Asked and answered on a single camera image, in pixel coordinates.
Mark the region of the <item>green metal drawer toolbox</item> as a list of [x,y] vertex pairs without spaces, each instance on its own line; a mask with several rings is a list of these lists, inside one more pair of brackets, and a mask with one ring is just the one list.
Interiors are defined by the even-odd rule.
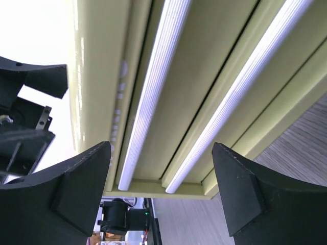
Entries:
[[209,200],[212,147],[256,158],[326,93],[326,1],[69,1],[76,153],[105,196]]

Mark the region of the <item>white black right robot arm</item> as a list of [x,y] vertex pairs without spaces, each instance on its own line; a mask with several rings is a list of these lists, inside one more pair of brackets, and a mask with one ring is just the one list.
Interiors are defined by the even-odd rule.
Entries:
[[[101,202],[110,143],[1,185],[1,244],[86,244],[103,232],[150,226],[144,209]],[[235,244],[326,244],[326,187],[280,174],[221,143],[212,157]],[[98,208],[103,220],[97,221]]]

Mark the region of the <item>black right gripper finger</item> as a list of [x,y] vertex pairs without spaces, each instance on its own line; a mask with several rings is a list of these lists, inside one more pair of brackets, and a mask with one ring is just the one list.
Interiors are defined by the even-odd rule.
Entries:
[[235,244],[326,244],[326,187],[280,174],[221,143],[212,157]]

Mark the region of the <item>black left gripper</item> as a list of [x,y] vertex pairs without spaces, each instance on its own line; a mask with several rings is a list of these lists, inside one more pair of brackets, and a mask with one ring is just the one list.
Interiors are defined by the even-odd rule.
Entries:
[[[68,90],[65,64],[1,57],[1,73],[25,75],[26,86],[59,99]],[[86,244],[93,233],[110,143],[31,174],[55,138],[51,110],[18,96],[1,99],[1,183],[20,177],[1,186],[1,244]]]

